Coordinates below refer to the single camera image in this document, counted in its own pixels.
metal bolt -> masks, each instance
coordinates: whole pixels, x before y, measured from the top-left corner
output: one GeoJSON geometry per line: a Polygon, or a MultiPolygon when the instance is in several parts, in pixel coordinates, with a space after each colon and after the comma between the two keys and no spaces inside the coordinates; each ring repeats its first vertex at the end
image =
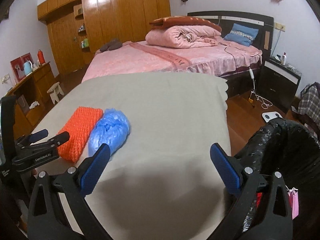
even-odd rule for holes
{"type": "Polygon", "coordinates": [[[40,178],[43,178],[45,176],[45,171],[41,171],[40,173],[39,173],[39,177],[40,178]]]}
{"type": "Polygon", "coordinates": [[[69,169],[68,169],[68,173],[69,174],[73,174],[73,173],[75,173],[76,172],[76,167],[70,167],[69,169]]]}
{"type": "Polygon", "coordinates": [[[276,171],[275,172],[275,176],[279,179],[282,177],[281,173],[279,171],[276,171]]]}
{"type": "Polygon", "coordinates": [[[250,167],[245,167],[244,171],[245,171],[245,173],[248,173],[248,174],[253,173],[253,169],[251,169],[250,167]]]}

blue plastic bag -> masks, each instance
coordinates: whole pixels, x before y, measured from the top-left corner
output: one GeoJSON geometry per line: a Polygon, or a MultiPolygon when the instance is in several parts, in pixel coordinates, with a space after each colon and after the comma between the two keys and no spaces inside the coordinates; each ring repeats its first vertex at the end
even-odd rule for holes
{"type": "Polygon", "coordinates": [[[93,156],[101,144],[108,144],[111,155],[118,150],[130,133],[130,123],[121,111],[106,109],[96,123],[89,137],[89,157],[93,156]]]}

black nightstand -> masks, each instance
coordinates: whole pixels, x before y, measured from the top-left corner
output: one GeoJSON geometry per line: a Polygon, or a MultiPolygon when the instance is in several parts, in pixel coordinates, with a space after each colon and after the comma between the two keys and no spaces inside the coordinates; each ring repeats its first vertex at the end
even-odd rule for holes
{"type": "Polygon", "coordinates": [[[272,58],[265,60],[257,94],[287,113],[297,92],[301,76],[272,58]]]}

plaid shirt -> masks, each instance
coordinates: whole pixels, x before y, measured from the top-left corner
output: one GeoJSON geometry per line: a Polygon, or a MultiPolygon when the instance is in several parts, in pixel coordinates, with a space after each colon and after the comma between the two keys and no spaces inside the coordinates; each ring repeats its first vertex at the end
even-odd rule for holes
{"type": "Polygon", "coordinates": [[[301,101],[298,107],[298,114],[309,116],[320,129],[320,96],[316,86],[308,84],[301,91],[301,101]]]}

stool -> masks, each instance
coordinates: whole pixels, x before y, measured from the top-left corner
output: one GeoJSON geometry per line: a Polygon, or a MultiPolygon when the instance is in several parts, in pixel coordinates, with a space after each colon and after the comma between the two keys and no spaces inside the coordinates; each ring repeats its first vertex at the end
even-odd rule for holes
{"type": "Polygon", "coordinates": [[[47,93],[50,94],[50,97],[51,97],[53,104],[55,104],[56,101],[57,101],[57,103],[60,102],[60,100],[58,98],[58,94],[61,94],[64,96],[64,92],[62,91],[59,84],[60,84],[60,82],[53,84],[52,87],[50,87],[49,90],[47,91],[47,93]]]}

